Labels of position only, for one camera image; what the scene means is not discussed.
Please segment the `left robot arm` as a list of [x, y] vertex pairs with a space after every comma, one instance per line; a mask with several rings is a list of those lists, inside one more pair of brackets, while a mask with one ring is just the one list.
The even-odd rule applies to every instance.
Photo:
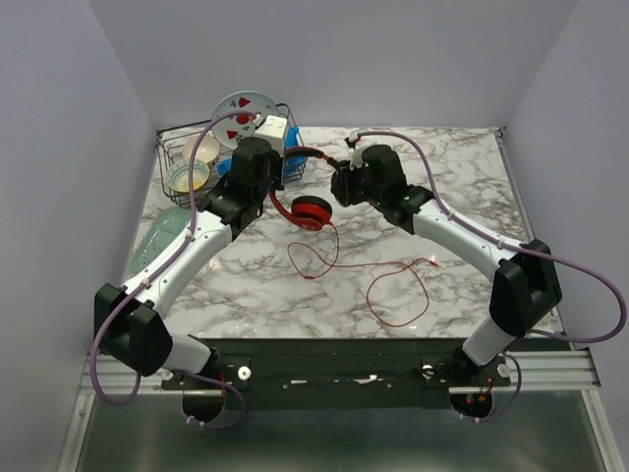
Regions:
[[211, 347], [190, 335], [171, 333], [164, 319], [209, 260], [261, 216], [269, 189], [282, 179], [284, 148], [282, 138], [240, 140], [230, 171], [193, 209], [183, 232], [122, 287], [105, 284], [98, 290], [92, 354], [103, 351], [143, 377], [164, 368], [184, 371], [197, 388], [216, 381]]

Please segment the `red black headphones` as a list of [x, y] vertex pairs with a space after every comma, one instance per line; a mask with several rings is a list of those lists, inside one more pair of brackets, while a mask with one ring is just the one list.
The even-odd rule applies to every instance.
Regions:
[[[314, 147], [288, 147], [284, 152], [284, 157], [292, 158], [297, 154], [322, 159], [334, 170], [340, 168], [340, 163], [336, 159]], [[309, 231], [320, 231], [324, 226], [331, 224], [333, 209], [326, 200], [315, 196], [302, 196], [294, 199], [291, 209], [288, 210], [278, 201], [276, 189], [277, 186], [272, 187], [268, 196], [275, 209], [292, 224]]]

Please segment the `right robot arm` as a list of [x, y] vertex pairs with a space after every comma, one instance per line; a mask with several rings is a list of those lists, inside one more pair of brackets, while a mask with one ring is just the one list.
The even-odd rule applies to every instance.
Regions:
[[433, 191], [407, 182], [400, 158], [387, 145], [354, 153], [361, 163], [334, 165], [331, 193], [344, 206], [368, 203], [390, 224], [426, 238], [476, 268], [491, 283], [487, 318], [457, 349], [452, 373], [461, 384], [476, 384], [487, 374], [497, 354], [522, 338], [562, 299], [554, 267], [547, 259], [523, 254], [523, 249], [549, 254], [540, 240], [528, 244], [497, 234], [489, 242], [487, 229], [452, 209], [439, 206]]

